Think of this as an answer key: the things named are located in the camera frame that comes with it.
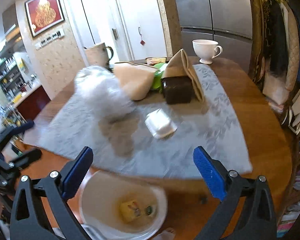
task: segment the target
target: plastic bag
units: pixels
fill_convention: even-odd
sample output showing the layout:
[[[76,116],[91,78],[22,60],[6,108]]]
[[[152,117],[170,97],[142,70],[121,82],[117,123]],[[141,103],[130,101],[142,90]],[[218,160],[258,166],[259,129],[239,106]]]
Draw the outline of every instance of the plastic bag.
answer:
[[[135,109],[116,76],[103,67],[89,66],[80,70],[74,83],[75,92],[99,119],[113,122]]]

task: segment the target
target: wall switch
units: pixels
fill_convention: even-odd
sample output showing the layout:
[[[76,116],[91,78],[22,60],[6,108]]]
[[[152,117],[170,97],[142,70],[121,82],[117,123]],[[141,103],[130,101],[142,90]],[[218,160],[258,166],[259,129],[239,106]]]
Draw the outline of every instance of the wall switch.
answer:
[[[50,43],[52,41],[52,37],[51,36],[47,37],[46,41],[47,41],[47,43]]]
[[[34,46],[35,46],[35,49],[36,49],[36,50],[39,50],[39,49],[41,49],[41,48],[42,48],[42,46],[41,46],[41,43],[40,43],[40,42],[36,43]]]
[[[40,41],[40,43],[41,43],[41,46],[42,46],[42,47],[47,45],[46,39],[44,39],[43,41]]]
[[[65,33],[64,33],[63,29],[58,30],[57,35],[58,35],[59,38],[62,38],[63,36],[65,36]]]
[[[53,33],[53,34],[51,35],[51,37],[52,37],[53,40],[55,40],[55,39],[58,38],[58,34],[57,34],[57,33]]]

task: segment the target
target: red painting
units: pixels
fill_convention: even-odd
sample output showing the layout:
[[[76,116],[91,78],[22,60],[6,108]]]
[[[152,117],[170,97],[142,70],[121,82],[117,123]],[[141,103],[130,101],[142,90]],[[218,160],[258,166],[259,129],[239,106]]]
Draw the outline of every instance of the red painting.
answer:
[[[59,0],[29,0],[25,6],[33,37],[64,20]]]

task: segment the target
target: round table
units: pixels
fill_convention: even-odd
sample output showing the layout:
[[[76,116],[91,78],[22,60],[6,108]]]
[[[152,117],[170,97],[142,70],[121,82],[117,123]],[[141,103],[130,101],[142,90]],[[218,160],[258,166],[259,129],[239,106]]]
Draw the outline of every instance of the round table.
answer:
[[[198,57],[190,57],[190,60],[193,64],[199,64]],[[139,60],[133,63],[144,62],[144,60]],[[253,166],[253,172],[246,174],[245,177],[255,179],[261,174],[266,176],[277,211],[292,170],[291,152],[280,124],[262,93],[238,64],[228,59],[216,58],[210,67],[227,93],[242,127]],[[46,131],[51,120],[73,93],[74,84],[71,82],[47,104],[34,120],[35,128],[25,134],[24,149],[36,146],[40,135]],[[64,157],[43,150],[42,159],[33,163],[22,174],[29,175],[32,179],[45,177],[50,171],[60,170],[67,161]],[[90,169],[85,182],[96,170],[95,168]],[[210,196],[203,180],[134,179],[146,180],[166,189],[169,208],[163,228],[175,228],[177,240],[179,238],[193,239],[219,203]],[[79,193],[68,203],[76,217],[81,220],[78,213]],[[205,194],[209,196],[208,204],[203,205],[200,203],[200,196]],[[49,209],[47,214],[52,226],[56,226]],[[237,211],[225,234],[233,230],[239,214]]]

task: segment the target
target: black box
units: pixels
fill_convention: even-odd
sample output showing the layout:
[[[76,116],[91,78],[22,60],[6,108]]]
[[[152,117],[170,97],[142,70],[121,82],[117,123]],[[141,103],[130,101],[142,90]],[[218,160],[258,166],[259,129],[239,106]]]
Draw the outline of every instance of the black box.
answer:
[[[189,77],[162,78],[161,85],[167,104],[187,104],[191,102],[194,91]]]

